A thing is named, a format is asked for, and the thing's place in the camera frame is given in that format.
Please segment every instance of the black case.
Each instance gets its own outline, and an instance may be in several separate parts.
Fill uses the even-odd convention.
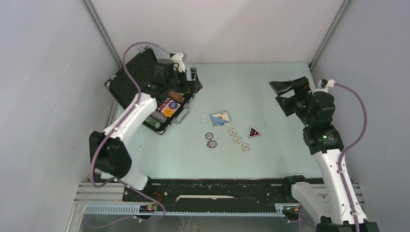
[[[157,58],[155,57],[154,51],[152,48],[146,47],[127,63],[128,71],[134,80],[136,80],[136,82],[140,85],[143,92],[144,89],[147,88],[150,78],[154,75],[154,67],[156,62]],[[123,68],[121,68],[113,77],[105,82],[105,87],[110,91],[123,109],[128,107],[137,94],[137,88],[124,72]],[[178,102],[181,106],[171,117],[168,117],[165,122],[161,123],[154,117],[148,116],[143,124],[158,134],[164,134],[185,108],[188,108],[187,113],[189,113],[188,103],[192,100],[194,94],[184,94],[183,97],[184,101]],[[151,125],[148,123],[153,122],[153,120],[154,122],[157,121],[160,124],[158,128],[152,126],[152,123]]]

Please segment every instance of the metal frame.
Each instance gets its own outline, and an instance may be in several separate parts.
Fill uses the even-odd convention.
[[[325,185],[311,185],[314,192],[329,203]],[[359,185],[353,185],[354,193],[363,210],[365,202]],[[140,205],[151,202],[123,202],[124,186],[119,183],[109,183],[104,188],[94,188],[91,183],[83,182],[78,186],[77,194],[67,220],[65,232],[79,232],[83,216],[86,214],[125,215],[131,216],[138,212]],[[272,213],[198,213],[198,212],[167,212],[168,216],[240,216],[240,217],[284,217],[282,211],[286,207],[299,206],[297,203],[277,203],[276,212]]]
[[[107,30],[104,27],[100,17],[95,10],[94,5],[92,4],[91,0],[81,0],[88,11],[91,19],[93,20],[95,26],[98,29],[98,32],[102,36],[104,43],[107,45],[108,50],[110,50],[111,56],[114,58],[115,62],[117,63],[118,67],[122,68],[122,63],[118,52],[116,51],[113,42],[111,41],[110,37],[108,36]]]
[[[313,70],[315,69],[315,66],[317,62],[319,61],[319,58],[321,57],[323,51],[325,50],[327,44],[329,43],[329,40],[332,38],[337,26],[339,25],[340,21],[342,20],[342,17],[346,13],[348,7],[350,6],[351,2],[353,0],[344,0],[343,3],[341,4],[339,10],[336,13],[335,18],[333,19],[332,23],[330,24],[329,29],[326,32],[326,35],[324,36],[318,50],[316,51],[315,55],[312,58],[312,61],[309,64],[310,71],[312,72],[313,80],[317,82]]]
[[[114,44],[112,43],[100,17],[98,16],[92,0],[81,0],[90,14],[94,24],[97,27],[100,35],[107,48],[109,49],[111,56],[115,60],[116,64],[121,68],[122,63],[118,52],[116,51]],[[312,61],[309,64],[310,71],[312,73],[313,80],[316,82],[314,75],[315,66],[320,59],[324,49],[326,48],[329,40],[333,36],[336,27],[340,23],[343,15],[345,14],[348,6],[352,0],[344,0],[340,6],[334,20],[331,23],[324,39],[322,40],[318,50],[316,51]],[[117,114],[117,108],[119,104],[114,99],[110,106],[110,111],[105,122],[105,127],[111,125]],[[324,185],[312,185],[314,191],[328,203],[327,190]],[[358,184],[353,185],[356,197],[363,208],[366,211],[366,206],[364,203],[363,196],[361,194]],[[74,199],[74,203],[70,210],[69,218],[66,223],[66,232],[79,232],[81,229],[81,224],[84,214],[123,214],[123,215],[133,215],[141,204],[149,204],[148,202],[123,202],[122,194],[124,192],[124,186],[117,183],[107,184],[104,188],[94,188],[90,183],[84,182],[80,183],[77,194]],[[195,212],[168,212],[167,215],[174,216],[251,216],[251,217],[283,217],[282,210],[286,207],[298,206],[299,204],[294,203],[277,203],[275,204],[276,212],[271,214],[213,214],[213,213],[195,213]]]

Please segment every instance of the triangular sign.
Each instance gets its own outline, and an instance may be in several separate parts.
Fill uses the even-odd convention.
[[[259,135],[262,135],[262,134],[257,129],[255,129],[253,126],[251,126],[248,138],[256,137]]]

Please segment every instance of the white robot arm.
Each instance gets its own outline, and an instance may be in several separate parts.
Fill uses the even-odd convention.
[[[286,116],[295,113],[302,121],[303,138],[310,149],[323,177],[329,195],[329,204],[319,197],[302,176],[293,176],[291,194],[312,216],[317,232],[378,232],[377,224],[368,222],[354,193],[338,131],[332,123],[335,111],[334,97],[328,93],[333,80],[322,80],[319,88],[310,89],[308,79],[302,77],[288,82],[269,83],[277,102]],[[282,94],[294,90],[290,98]]]
[[[167,97],[170,91],[176,89],[195,94],[202,88],[195,68],[191,68],[190,76],[175,74],[186,73],[183,62],[185,57],[184,53],[176,53],[170,59],[158,60],[157,64],[159,63],[159,65],[156,66],[156,75],[153,76],[153,79],[157,78],[158,83],[169,83],[156,88],[158,90],[151,91],[159,99],[143,92],[140,98],[139,94],[136,94],[131,104],[115,122],[104,129],[103,132],[94,131],[90,135],[90,160],[93,160],[94,156],[97,155],[95,168],[122,180],[137,190],[144,189],[149,177],[138,170],[139,165],[132,161],[126,147],[140,125],[157,109],[157,100],[163,101],[164,99],[161,99],[161,97]],[[96,154],[98,146],[107,135],[110,135],[109,138],[99,153]]]

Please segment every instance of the poker chip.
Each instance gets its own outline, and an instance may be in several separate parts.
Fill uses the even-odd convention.
[[[209,148],[214,148],[214,147],[217,146],[217,141],[215,141],[215,140],[209,140],[208,143],[206,143],[206,145],[207,145]]]
[[[167,116],[165,116],[163,113],[159,112],[158,110],[152,112],[150,115],[162,123],[166,122],[166,120],[168,119]]]
[[[249,144],[247,144],[247,143],[242,144],[242,150],[249,151],[249,149],[250,149]]]
[[[205,134],[205,138],[208,140],[211,140],[214,137],[214,134],[212,134],[211,132],[208,132]]]
[[[240,144],[242,142],[242,138],[240,136],[235,136],[234,137],[234,143]]]
[[[229,133],[230,136],[234,136],[234,135],[236,135],[236,129],[235,128],[230,128],[228,133]]]

